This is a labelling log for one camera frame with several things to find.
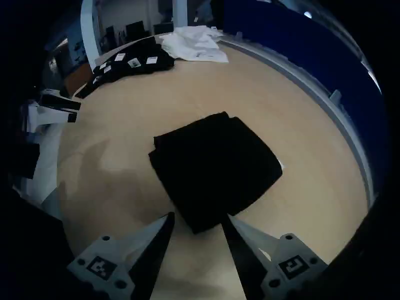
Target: wooden table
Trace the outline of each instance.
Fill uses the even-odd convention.
[[[82,101],[58,156],[75,254],[101,235],[120,238],[174,211],[149,161],[153,137],[222,111],[244,121],[285,165],[239,219],[275,237],[296,234],[326,263],[354,234],[367,213],[366,192],[333,121],[279,72],[221,48],[227,64],[176,61],[170,71],[122,78]],[[195,236],[177,215],[152,299],[244,298],[221,226]]]

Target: white wall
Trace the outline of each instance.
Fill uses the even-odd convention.
[[[144,30],[152,32],[152,26],[161,20],[158,0],[110,0],[101,8],[102,26],[104,30],[113,26],[117,41],[118,32],[125,31],[128,24],[143,21]]]

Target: white cloth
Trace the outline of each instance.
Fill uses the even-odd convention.
[[[174,59],[228,63],[227,55],[217,45],[221,36],[218,30],[203,25],[178,27],[160,39],[162,49]]]

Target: folded black shirt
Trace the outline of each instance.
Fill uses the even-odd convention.
[[[115,61],[118,54],[125,54],[125,56],[122,60]],[[174,62],[175,59],[170,57],[160,44],[156,43],[153,36],[141,39],[110,57],[105,62],[104,67],[96,66],[93,70],[93,76],[76,96],[84,99],[99,86],[115,82],[125,76],[169,70],[174,66]]]
[[[269,147],[226,112],[157,136],[154,145],[151,164],[195,234],[246,209],[282,175]]]

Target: desk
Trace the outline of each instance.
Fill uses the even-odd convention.
[[[58,155],[60,206],[75,254],[101,235],[119,238],[174,211],[149,161],[153,137],[222,111],[285,165],[239,219],[275,237],[296,234],[326,263],[353,236],[367,214],[366,192],[334,122],[273,68],[221,48],[227,64],[178,60],[170,71],[122,78],[82,101]],[[177,215],[152,299],[244,298],[221,226],[195,236]]]

